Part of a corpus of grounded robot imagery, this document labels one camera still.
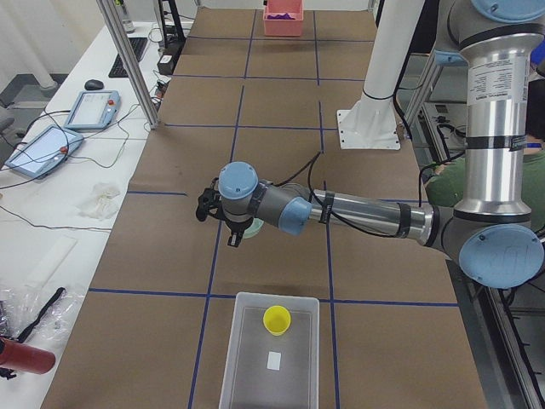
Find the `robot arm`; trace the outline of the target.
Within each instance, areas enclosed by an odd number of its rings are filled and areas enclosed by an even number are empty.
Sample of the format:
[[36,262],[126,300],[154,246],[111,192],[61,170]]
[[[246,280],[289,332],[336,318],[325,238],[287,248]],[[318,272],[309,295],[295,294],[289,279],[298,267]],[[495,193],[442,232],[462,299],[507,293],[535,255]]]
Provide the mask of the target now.
[[529,77],[531,52],[543,38],[541,1],[440,3],[435,56],[441,64],[468,64],[468,122],[462,156],[427,179],[427,204],[273,183],[233,162],[200,195],[197,219],[225,222],[231,246],[254,220],[290,234],[311,219],[338,222],[376,237],[414,239],[481,285],[523,285],[544,269],[544,81]]

